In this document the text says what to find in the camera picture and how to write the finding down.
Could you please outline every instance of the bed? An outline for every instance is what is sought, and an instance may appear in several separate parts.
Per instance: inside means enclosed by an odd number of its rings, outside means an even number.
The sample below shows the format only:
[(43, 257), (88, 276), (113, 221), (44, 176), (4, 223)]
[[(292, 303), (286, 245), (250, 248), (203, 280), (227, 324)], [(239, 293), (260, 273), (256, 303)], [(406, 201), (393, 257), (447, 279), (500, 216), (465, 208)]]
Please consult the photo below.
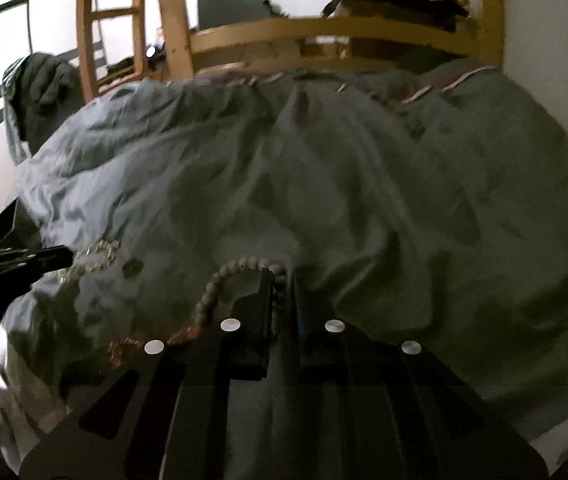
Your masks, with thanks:
[[(372, 337), (419, 340), (557, 469), (568, 455), (568, 138), (499, 71), (501, 0), (471, 0), (455, 33), (374, 16), (191, 32), (183, 0), (160, 0), (166, 82), (144, 78), (143, 2), (92, 10), (78, 0), (88, 104), (20, 165), (19, 199), (46, 245), (121, 247), (106, 270), (76, 282), (45, 276), (4, 317), (7, 462), (17, 468), (91, 391), (109, 370), (110, 342), (170, 338), (211, 272), (255, 254), (302, 273)], [(97, 80), (83, 48), (91, 24), (127, 14), (134, 65)], [(330, 49), (222, 66), (196, 59), (308, 36), (464, 59), (421, 75)], [(245, 415), (246, 399), (259, 410), (254, 440), (229, 422), (228, 478), (302, 478), (282, 457), (276, 470), (246, 460), (260, 439), (286, 434), (276, 391), (231, 389), (231, 412)]]

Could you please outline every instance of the grey bed sheet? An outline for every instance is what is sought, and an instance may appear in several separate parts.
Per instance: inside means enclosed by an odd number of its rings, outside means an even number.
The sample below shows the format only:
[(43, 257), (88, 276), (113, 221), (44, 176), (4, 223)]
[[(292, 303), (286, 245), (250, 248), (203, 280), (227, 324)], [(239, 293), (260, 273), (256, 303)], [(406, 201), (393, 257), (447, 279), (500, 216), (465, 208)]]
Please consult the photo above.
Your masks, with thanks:
[[(420, 341), (538, 437), (568, 418), (568, 137), (497, 70), (402, 102), (466, 64), (145, 80), (86, 105), (20, 165), (19, 198), (48, 246), (122, 248), (16, 300), (10, 343), (53, 388), (102, 373), (111, 340), (166, 338), (220, 264), (255, 254), (373, 338)], [(286, 433), (278, 392), (242, 394), (270, 410), (258, 440)]]

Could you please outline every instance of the round metal bolt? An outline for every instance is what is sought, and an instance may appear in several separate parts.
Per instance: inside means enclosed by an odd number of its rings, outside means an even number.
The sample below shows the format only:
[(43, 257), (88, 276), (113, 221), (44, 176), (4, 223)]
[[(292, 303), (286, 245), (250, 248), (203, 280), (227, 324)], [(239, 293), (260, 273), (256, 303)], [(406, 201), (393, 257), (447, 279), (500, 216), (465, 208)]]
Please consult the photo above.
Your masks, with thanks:
[(228, 319), (224, 319), (219, 324), (219, 327), (224, 332), (235, 332), (235, 330), (239, 330), (240, 326), (241, 326), (240, 320), (235, 319), (234, 317), (229, 317)]
[(331, 319), (330, 321), (326, 322), (324, 328), (328, 332), (339, 333), (344, 332), (346, 325), (344, 325), (344, 322), (340, 321), (339, 319)]
[(401, 351), (408, 355), (417, 355), (421, 352), (421, 345), (417, 341), (404, 341), (401, 344)]
[(144, 352), (149, 355), (158, 354), (163, 350), (163, 343), (159, 339), (153, 339), (144, 345)]

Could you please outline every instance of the wooden bed frame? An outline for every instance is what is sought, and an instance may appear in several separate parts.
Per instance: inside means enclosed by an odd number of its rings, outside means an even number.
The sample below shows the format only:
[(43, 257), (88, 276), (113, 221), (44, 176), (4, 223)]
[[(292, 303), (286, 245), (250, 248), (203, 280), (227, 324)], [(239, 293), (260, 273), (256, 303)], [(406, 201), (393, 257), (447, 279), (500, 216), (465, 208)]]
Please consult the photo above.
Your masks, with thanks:
[[(285, 68), (387, 68), (393, 62), (378, 57), (357, 57), (347, 48), (315, 49), (311, 55), (299, 40), (317, 36), (365, 38), (393, 43), (432, 46), (469, 56), (490, 65), (500, 65), (504, 43), (503, 0), (470, 0), (470, 17), (458, 20), (456, 32), (416, 25), (381, 16), (338, 16), (330, 18), (267, 18), (191, 32), (185, 0), (159, 0), (166, 64), (172, 79), (191, 78), (196, 73), (225, 70), (273, 72)], [(93, 10), (93, 0), (77, 0), (77, 45), (82, 91), (86, 101), (104, 94), (124, 82), (149, 75), (145, 58), (144, 0), (132, 0), (131, 7)], [(120, 16), (132, 16), (134, 63), (132, 67), (97, 79), (91, 49), (93, 22)], [(251, 57), (250, 60), (216, 64), (195, 62), (199, 56), (248, 44), (288, 41), (293, 47), (275, 57)]]

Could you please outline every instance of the silver screw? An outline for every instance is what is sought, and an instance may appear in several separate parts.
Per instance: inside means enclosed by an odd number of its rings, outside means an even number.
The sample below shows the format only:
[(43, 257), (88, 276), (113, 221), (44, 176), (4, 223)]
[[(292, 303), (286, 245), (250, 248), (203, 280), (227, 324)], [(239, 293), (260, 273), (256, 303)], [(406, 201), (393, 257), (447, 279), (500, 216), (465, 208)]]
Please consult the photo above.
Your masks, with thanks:
[(421, 352), (421, 345), (417, 341), (404, 341), (401, 344), (401, 351), (408, 355), (417, 355)]
[(239, 330), (241, 323), (239, 319), (229, 317), (228, 319), (224, 319), (219, 326), (224, 332), (235, 332), (235, 330)]
[(159, 339), (153, 339), (144, 345), (144, 352), (149, 355), (158, 354), (163, 350), (163, 343)]
[(344, 325), (344, 323), (339, 319), (331, 319), (330, 321), (326, 322), (324, 328), (328, 332), (339, 333), (339, 332), (344, 332), (344, 330), (346, 329), (346, 325)]

